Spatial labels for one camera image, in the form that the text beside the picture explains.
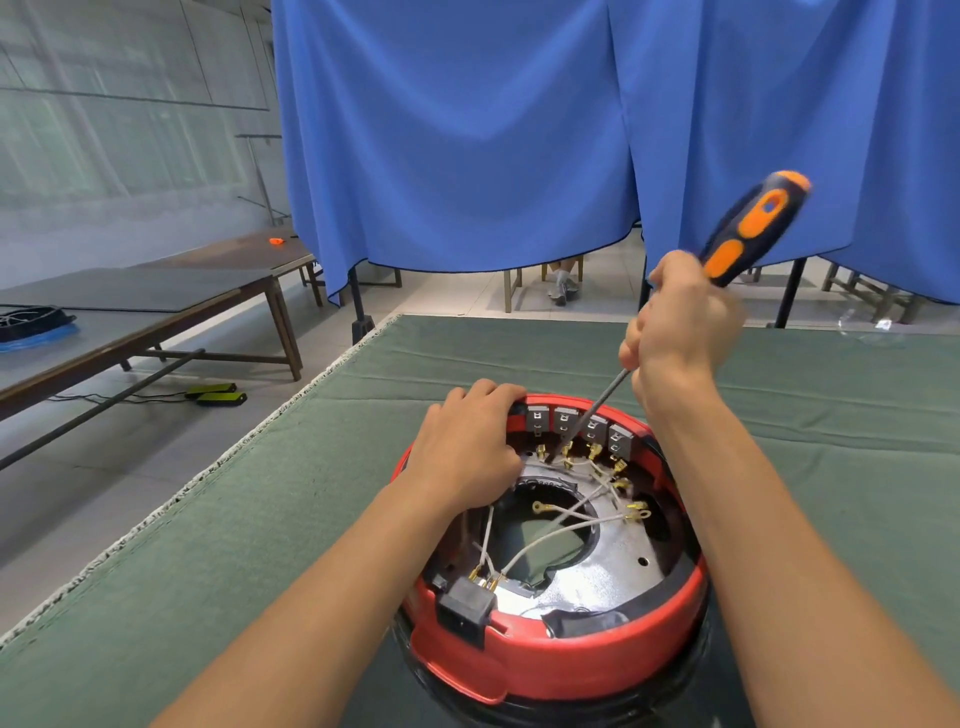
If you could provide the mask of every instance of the workbench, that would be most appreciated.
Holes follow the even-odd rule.
[[[415,316],[381,327],[16,630],[0,649],[3,724],[146,725],[360,515],[431,402],[483,376],[594,397],[619,370],[622,333]],[[956,338],[879,351],[834,331],[748,329],[720,377],[813,524],[955,689],[958,358]],[[610,405],[642,416],[627,387]],[[710,619],[708,654],[664,726],[751,725],[715,605]],[[343,725],[455,722],[388,637]]]
[[[161,350],[162,342],[260,295],[267,299],[283,355]],[[30,305],[63,308],[76,316],[77,330],[51,344],[0,352],[0,420],[110,367],[129,371],[132,356],[154,356],[164,366],[0,456],[0,470],[193,359],[282,364],[290,368],[294,381],[303,368],[283,292],[269,269],[93,268],[0,291],[0,313]]]

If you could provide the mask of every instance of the floor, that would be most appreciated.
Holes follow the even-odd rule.
[[[822,260],[808,262],[791,326],[833,329],[838,336],[878,348],[896,346],[909,333],[960,333],[960,311],[936,304],[925,307],[910,327],[876,328],[865,304],[820,290],[827,267]],[[763,326],[774,319],[789,269],[789,264],[772,266],[764,269],[759,283],[732,286],[746,301],[749,325]],[[367,268],[360,278],[374,276],[390,279],[392,273]],[[642,276],[643,243],[635,231],[588,255],[580,299],[565,308],[547,300],[549,282],[540,281],[539,267],[524,271],[511,314],[503,310],[499,273],[405,272],[402,288],[365,288],[363,301],[378,323],[395,312],[625,323],[636,313]],[[318,309],[296,274],[282,283],[305,365],[302,381],[291,381],[288,370],[274,365],[194,362],[144,393],[235,381],[248,401],[226,410],[192,404],[118,405],[0,472],[0,634],[350,347],[352,306]],[[183,341],[191,348],[216,351],[279,352],[262,301],[248,302],[192,329],[167,342],[167,348]],[[115,368],[75,392],[112,394],[160,366],[154,359],[132,364],[130,373]],[[83,401],[45,402],[0,423],[0,452],[13,451],[88,406]]]

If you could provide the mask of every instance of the foot pedal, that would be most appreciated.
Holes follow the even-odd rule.
[[[197,400],[203,395],[229,394],[237,391],[237,385],[232,381],[221,384],[203,384],[199,387],[190,387],[184,395],[188,400]]]
[[[194,400],[201,407],[239,407],[247,401],[243,392],[208,392]]]

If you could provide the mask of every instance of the metal pole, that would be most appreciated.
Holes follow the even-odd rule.
[[[797,297],[797,289],[800,288],[800,280],[804,276],[805,266],[805,257],[799,257],[793,261],[793,268],[790,270],[790,278],[786,281],[786,290],[783,291],[780,310],[777,312],[777,320],[774,322],[773,328],[786,328],[786,320],[790,317],[790,309],[793,308],[793,300]]]
[[[652,292],[653,286],[650,285],[650,281],[647,280],[647,255],[643,254],[643,279],[640,281],[640,303],[636,307],[637,311],[650,300],[650,294]]]
[[[253,160],[253,171],[256,174],[256,183],[260,187],[260,194],[263,195],[263,206],[267,208],[267,214],[270,215],[270,227],[276,225],[274,218],[274,209],[270,207],[270,195],[267,194],[267,185],[263,181],[263,175],[260,174],[260,162],[256,159],[256,151],[253,149],[253,139],[247,137],[247,146],[250,149],[250,158]]]
[[[70,430],[76,429],[77,427],[85,423],[87,420],[92,420],[101,412],[110,409],[117,402],[121,400],[125,400],[131,394],[134,394],[135,392],[139,392],[144,387],[150,386],[161,377],[167,376],[174,370],[182,367],[184,364],[186,364],[188,361],[193,359],[198,354],[202,354],[204,352],[205,352],[204,349],[196,349],[190,352],[189,354],[185,355],[182,359],[178,359],[177,361],[167,364],[167,366],[163,367],[163,369],[160,369],[157,372],[154,372],[153,374],[148,376],[147,378],[138,381],[133,386],[127,387],[127,389],[123,390],[123,392],[119,392],[118,394],[113,395],[108,400],[103,401],[94,407],[90,407],[82,415],[79,415],[78,417],[73,418],[72,420],[70,420],[70,422],[64,423],[63,425],[59,426],[57,429],[51,430],[50,432],[43,435],[42,437],[36,438],[32,443],[28,443],[27,445],[23,446],[19,450],[15,450],[11,454],[7,455],[6,457],[0,458],[0,471],[2,471],[4,468],[8,468],[18,460],[22,460],[32,452],[36,452],[37,450],[42,448],[44,445],[49,445],[54,440],[65,435]]]
[[[353,343],[358,344],[364,336],[373,331],[373,317],[363,310],[363,300],[360,298],[360,281],[357,279],[356,266],[350,268],[347,272],[347,280],[350,284],[350,295],[353,296],[353,310],[356,311],[357,314],[357,320],[353,322]]]

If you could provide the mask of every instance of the blue curtain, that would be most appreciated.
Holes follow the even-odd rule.
[[[363,258],[501,270],[637,219],[605,0],[285,0],[274,16],[291,206],[328,290]]]
[[[330,290],[363,258],[576,255],[638,211],[656,262],[792,168],[814,194],[764,263],[960,301],[960,2],[278,0],[275,32],[294,219]]]

